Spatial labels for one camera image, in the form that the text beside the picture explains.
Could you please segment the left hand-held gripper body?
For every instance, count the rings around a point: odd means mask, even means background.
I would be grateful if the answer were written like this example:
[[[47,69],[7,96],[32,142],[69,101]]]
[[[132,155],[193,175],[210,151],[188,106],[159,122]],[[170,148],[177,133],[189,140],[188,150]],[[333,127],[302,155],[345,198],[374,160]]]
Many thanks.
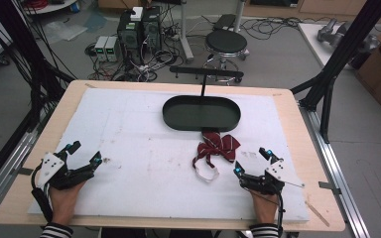
[[[69,170],[66,160],[61,160],[58,153],[45,153],[37,187],[44,188],[46,184],[49,184],[58,190],[68,189],[94,176],[94,174],[77,174],[76,169]]]

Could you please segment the burgundy striped bow tie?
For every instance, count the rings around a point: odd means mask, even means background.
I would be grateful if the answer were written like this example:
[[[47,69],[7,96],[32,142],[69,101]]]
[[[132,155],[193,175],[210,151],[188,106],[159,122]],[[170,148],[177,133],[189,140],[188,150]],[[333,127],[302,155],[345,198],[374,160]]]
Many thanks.
[[[221,136],[219,132],[203,132],[203,141],[197,145],[196,156],[191,160],[195,174],[206,182],[212,182],[219,177],[218,168],[211,162],[212,156],[222,156],[227,162],[233,163],[236,159],[236,150],[241,144],[231,135]],[[205,159],[206,164],[213,171],[210,178],[203,176],[197,166],[197,161]]]

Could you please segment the black oval tray stand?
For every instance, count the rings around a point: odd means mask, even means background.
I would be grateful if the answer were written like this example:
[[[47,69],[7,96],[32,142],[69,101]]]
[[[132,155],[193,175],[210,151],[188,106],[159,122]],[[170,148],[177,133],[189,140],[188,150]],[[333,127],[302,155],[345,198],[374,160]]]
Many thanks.
[[[239,106],[225,97],[206,96],[205,86],[209,75],[242,77],[242,71],[171,66],[170,72],[202,75],[203,81],[200,95],[177,95],[165,102],[162,112],[166,125],[175,130],[200,132],[228,132],[238,125]]]

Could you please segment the person's right hand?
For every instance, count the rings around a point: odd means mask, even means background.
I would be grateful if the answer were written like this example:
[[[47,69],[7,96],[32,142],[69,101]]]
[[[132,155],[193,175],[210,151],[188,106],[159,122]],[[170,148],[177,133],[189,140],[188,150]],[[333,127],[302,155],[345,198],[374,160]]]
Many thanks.
[[[276,194],[262,194],[251,190],[256,220],[260,224],[274,224],[278,209],[278,196]]]

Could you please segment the person's left hand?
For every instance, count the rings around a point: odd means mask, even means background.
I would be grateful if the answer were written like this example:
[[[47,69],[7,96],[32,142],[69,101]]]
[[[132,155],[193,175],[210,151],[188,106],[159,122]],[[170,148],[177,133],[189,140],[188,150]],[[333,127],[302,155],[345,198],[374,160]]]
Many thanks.
[[[50,198],[53,209],[54,223],[68,226],[74,215],[74,209],[80,190],[85,182],[75,185],[68,189],[58,190],[50,188]]]

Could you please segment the person's striped right sleeve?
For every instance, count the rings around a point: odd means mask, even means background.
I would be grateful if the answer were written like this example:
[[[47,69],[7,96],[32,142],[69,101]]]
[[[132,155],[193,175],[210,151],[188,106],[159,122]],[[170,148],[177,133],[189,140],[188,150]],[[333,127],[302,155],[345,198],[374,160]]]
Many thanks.
[[[279,238],[279,229],[276,224],[260,223],[249,227],[253,238]]]

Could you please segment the person's striped sleeve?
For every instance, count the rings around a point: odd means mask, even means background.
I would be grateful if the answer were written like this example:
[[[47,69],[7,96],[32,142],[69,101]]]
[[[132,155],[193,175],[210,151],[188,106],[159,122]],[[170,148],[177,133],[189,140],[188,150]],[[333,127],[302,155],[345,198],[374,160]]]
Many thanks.
[[[276,224],[260,223],[249,227],[253,238],[279,238],[279,229]]]
[[[43,229],[39,238],[71,238],[73,230],[67,226],[50,222]]]

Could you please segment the person's striped left sleeve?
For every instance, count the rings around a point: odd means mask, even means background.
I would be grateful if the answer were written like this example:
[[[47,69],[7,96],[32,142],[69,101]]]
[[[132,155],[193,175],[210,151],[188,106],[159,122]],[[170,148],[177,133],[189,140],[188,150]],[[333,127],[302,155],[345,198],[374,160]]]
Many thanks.
[[[73,230],[67,226],[50,222],[43,229],[39,238],[71,238]]]

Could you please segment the white power supply unit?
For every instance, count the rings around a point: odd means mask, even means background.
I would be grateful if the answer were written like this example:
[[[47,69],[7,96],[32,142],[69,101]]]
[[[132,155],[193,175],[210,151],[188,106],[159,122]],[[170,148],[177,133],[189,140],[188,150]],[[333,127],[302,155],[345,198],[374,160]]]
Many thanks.
[[[120,59],[120,47],[117,37],[109,37],[105,45],[108,61],[118,61]]]
[[[105,46],[108,38],[106,36],[100,36],[94,46],[96,56],[99,61],[108,61]]]

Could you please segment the white side table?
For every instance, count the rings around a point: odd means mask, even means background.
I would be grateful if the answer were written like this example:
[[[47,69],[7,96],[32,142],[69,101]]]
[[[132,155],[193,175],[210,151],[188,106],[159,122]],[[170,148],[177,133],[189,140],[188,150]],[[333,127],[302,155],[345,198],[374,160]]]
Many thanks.
[[[333,30],[336,31],[338,27],[342,24],[336,23],[333,27]],[[318,30],[320,30],[324,26],[325,24],[319,25],[305,23],[301,23],[299,25],[299,29],[301,30],[305,40],[309,43],[311,50],[314,52],[317,60],[320,62],[322,66],[326,65],[326,63],[329,61],[330,57],[336,50],[336,48],[334,49],[329,43],[321,43],[317,40]],[[356,49],[353,56],[350,58],[350,60],[344,68],[359,69],[374,50],[372,50],[371,52],[361,53]]]

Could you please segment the grey robot device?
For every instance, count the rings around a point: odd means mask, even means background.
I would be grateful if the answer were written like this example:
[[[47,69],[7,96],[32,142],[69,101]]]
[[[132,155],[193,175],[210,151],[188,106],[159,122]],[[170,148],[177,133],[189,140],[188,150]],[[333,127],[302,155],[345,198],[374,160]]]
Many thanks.
[[[345,22],[338,27],[336,31],[333,30],[337,20],[332,18],[324,27],[317,31],[317,40],[321,43],[327,42],[334,49],[341,43],[343,37],[351,27],[351,22]],[[361,53],[371,52],[379,46],[379,41],[376,35],[368,34],[362,43],[357,47]]]

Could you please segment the black flat case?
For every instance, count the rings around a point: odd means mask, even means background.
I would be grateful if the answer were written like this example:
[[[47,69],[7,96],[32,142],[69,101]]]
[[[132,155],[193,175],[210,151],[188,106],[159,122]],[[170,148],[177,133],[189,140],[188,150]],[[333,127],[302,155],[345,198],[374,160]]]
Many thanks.
[[[235,28],[236,17],[233,14],[224,14],[214,23],[213,30],[233,31]]]

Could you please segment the round white table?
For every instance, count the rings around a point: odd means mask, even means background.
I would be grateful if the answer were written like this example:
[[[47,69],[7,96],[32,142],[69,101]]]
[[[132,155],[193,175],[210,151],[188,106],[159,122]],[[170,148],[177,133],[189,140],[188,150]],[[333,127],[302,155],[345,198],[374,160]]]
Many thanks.
[[[78,0],[26,0],[23,8],[29,15],[51,13],[65,8],[78,12],[80,2]]]

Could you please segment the white box on computer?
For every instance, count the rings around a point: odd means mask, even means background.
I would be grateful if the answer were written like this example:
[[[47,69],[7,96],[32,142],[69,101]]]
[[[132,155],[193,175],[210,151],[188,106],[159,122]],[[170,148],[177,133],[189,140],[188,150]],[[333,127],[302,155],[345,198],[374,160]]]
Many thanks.
[[[142,7],[133,7],[130,15],[130,20],[132,22],[140,22],[143,17],[143,8]]]

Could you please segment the black metal frame stand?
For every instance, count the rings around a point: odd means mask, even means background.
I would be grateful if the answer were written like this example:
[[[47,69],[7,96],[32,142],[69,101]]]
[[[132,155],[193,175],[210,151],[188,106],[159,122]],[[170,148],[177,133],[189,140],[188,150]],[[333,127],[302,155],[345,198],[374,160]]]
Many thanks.
[[[370,33],[381,18],[381,0],[366,0],[365,4],[353,20],[351,27],[342,38],[323,69],[312,79],[291,89],[297,94],[306,89],[308,94],[300,100],[300,105],[308,111],[316,111],[322,100],[322,112],[319,122],[319,134],[328,144],[328,125],[334,83],[345,65],[353,56],[360,43]]]

